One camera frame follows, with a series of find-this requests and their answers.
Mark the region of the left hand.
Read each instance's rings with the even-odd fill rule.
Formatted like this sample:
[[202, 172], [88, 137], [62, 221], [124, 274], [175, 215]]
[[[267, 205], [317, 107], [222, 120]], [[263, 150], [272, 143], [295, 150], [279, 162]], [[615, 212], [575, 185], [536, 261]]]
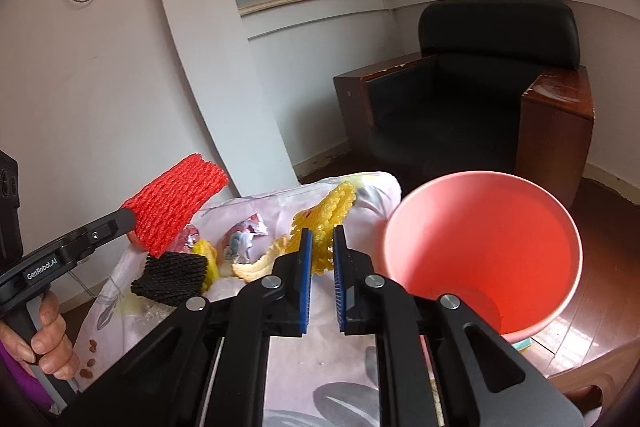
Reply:
[[39, 318], [42, 327], [30, 341], [25, 341], [1, 322], [2, 346], [29, 376], [34, 375], [32, 365], [39, 357], [38, 366], [43, 373], [53, 375], [60, 381], [69, 381], [75, 377], [80, 363], [73, 343], [66, 335], [66, 323], [58, 309], [58, 297], [52, 291], [42, 296]]

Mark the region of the purple sleeve left forearm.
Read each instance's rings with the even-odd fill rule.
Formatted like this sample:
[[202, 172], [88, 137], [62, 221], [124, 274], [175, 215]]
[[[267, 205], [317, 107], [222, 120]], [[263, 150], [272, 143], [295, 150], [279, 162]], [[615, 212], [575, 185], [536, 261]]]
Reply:
[[9, 369], [12, 378], [26, 397], [39, 407], [40, 410], [50, 410], [53, 401], [50, 395], [43, 389], [38, 379], [30, 375], [20, 363], [15, 361], [3, 345], [0, 345], [0, 353], [4, 365]]

